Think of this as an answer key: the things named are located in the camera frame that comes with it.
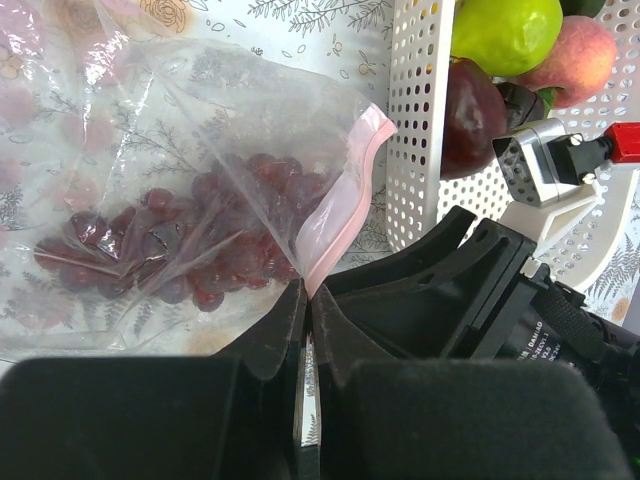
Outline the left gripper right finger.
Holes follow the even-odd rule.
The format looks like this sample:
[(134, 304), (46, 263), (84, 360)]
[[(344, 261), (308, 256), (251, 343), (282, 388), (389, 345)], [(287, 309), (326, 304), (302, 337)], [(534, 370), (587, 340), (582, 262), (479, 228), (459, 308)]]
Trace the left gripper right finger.
[(328, 289), (311, 302), (324, 479), (629, 479), (595, 392), (561, 363), (397, 360)]

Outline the clear zip top bag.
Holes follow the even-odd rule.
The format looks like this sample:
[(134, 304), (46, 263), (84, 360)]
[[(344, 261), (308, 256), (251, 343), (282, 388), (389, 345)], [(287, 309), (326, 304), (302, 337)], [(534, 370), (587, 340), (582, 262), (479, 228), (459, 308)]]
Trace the clear zip top bag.
[(226, 154), (293, 156), (338, 177), (295, 240), (314, 294), (361, 230), (394, 124), (329, 77), (182, 34), (170, 1), (1, 5), (1, 358), (209, 355), (287, 284), (225, 296), (213, 312), (133, 290), (70, 292), (34, 259), (73, 214), (111, 218), (151, 188), (187, 195)]

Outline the dark red plum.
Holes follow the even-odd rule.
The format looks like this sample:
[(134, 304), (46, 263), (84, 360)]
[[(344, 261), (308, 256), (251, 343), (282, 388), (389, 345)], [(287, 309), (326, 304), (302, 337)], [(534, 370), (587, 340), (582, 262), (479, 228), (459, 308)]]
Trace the dark red plum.
[(440, 178), (478, 173), (495, 158), (492, 141), (507, 129), (504, 100), (472, 60), (450, 59)]

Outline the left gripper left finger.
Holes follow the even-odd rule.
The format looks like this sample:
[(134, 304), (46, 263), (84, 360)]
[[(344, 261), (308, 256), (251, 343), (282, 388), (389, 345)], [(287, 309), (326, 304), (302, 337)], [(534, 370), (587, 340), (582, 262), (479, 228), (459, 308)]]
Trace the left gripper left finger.
[(5, 479), (295, 479), (307, 294), (222, 351), (38, 358), (1, 380)]

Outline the red grape bunch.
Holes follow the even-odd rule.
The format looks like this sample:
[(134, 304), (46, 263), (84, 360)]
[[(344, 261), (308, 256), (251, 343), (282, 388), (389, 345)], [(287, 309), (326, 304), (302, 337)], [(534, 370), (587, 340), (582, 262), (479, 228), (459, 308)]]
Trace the red grape bunch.
[(154, 187), (111, 218), (73, 214), (36, 243), (34, 259), (70, 292), (114, 300), (138, 290), (213, 312), (228, 294), (299, 278), (296, 237), (337, 177), (293, 156), (226, 154), (187, 195)]

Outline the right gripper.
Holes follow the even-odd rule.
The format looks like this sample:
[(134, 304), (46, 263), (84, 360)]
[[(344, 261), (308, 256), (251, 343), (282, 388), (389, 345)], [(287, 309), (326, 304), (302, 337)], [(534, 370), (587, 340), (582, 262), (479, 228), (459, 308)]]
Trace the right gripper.
[[(455, 207), (428, 234), (384, 259), (329, 276), (343, 306), (328, 357), (562, 361), (597, 392), (614, 431), (639, 437), (639, 336), (588, 312), (552, 280), (531, 239)], [(450, 284), (432, 299), (436, 281)]]

